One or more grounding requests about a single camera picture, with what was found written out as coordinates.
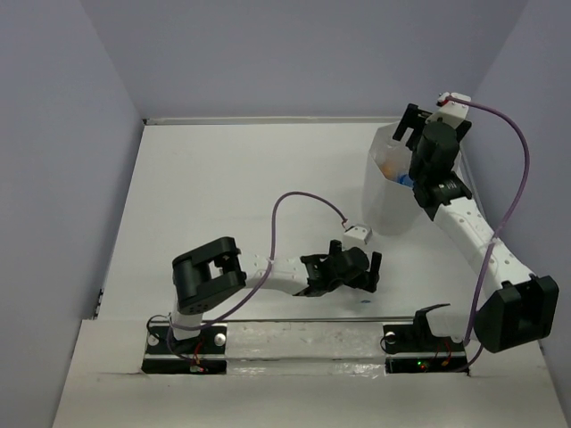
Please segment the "orange juice bottle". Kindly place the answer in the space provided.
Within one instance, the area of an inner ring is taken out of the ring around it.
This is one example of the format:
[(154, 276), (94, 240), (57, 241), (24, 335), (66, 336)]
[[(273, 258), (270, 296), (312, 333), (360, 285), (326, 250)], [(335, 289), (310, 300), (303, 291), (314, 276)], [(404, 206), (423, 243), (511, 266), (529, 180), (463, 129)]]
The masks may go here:
[(379, 169), (389, 180), (396, 180), (400, 174), (400, 163), (396, 159), (385, 158), (379, 163)]

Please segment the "blue label bottle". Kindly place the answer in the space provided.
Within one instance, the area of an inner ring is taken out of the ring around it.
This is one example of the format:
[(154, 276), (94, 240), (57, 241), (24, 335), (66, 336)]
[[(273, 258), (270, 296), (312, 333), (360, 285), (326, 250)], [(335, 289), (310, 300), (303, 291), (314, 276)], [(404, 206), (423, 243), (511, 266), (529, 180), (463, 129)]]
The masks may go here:
[(399, 175), (397, 178), (397, 182), (400, 185), (405, 185), (407, 187), (412, 187), (414, 185), (414, 181), (410, 178), (408, 174)]

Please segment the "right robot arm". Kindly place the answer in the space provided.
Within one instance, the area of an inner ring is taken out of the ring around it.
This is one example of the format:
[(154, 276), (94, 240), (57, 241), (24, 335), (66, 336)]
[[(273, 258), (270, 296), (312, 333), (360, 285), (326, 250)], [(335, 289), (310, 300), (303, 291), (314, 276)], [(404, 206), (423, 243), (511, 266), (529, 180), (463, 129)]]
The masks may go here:
[(454, 171), (460, 142), (472, 124), (469, 100), (446, 95), (436, 112), (409, 104), (393, 140), (411, 152), (409, 175), (418, 206), (446, 233), (477, 275), (467, 312), (447, 303), (419, 310), (412, 342), (430, 350), (443, 337), (477, 341), (498, 353), (550, 335), (559, 286), (523, 264), (491, 228), (468, 186)]

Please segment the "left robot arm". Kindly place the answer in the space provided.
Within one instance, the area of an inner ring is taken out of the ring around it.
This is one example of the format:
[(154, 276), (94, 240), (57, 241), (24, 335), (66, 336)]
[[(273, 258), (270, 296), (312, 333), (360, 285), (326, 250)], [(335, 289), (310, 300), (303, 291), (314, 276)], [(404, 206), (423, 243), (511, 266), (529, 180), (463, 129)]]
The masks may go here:
[(230, 236), (218, 238), (172, 260), (176, 300), (166, 340), (179, 352), (191, 350), (199, 334), (213, 326), (203, 314), (242, 290), (249, 293), (221, 321), (236, 313), (259, 290), (317, 298), (344, 286), (374, 293), (383, 256), (360, 247), (345, 248), (337, 240), (327, 253), (291, 259), (244, 255)]

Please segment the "white plastic bin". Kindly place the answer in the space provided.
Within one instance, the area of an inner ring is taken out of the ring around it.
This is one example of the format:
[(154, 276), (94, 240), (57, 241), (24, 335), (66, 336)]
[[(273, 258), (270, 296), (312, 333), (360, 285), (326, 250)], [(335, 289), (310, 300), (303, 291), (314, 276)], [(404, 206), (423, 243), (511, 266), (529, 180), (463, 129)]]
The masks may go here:
[(426, 215), (415, 200), (412, 187), (385, 178), (379, 169), (385, 158), (396, 159), (401, 168), (399, 175), (409, 175), (411, 151), (403, 139), (392, 139), (397, 125), (395, 121), (377, 129), (366, 161), (361, 212), (365, 223), (380, 235), (401, 235)]

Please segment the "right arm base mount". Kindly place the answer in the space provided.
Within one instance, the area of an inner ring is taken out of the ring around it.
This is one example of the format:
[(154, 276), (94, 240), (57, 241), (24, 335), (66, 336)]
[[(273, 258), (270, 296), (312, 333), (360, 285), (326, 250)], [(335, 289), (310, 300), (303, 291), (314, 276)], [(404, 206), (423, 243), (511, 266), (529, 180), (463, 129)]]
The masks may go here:
[(390, 375), (454, 373), (468, 363), (462, 344), (420, 333), (413, 324), (384, 325), (380, 346)]

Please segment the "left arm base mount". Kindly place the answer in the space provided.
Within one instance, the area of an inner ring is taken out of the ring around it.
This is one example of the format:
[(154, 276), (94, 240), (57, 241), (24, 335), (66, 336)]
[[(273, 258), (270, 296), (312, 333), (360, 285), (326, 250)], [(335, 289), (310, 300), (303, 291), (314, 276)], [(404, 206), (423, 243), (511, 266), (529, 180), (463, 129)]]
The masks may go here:
[(141, 370), (149, 375), (224, 375), (227, 372), (227, 326), (218, 324), (178, 341), (165, 316), (146, 322)]

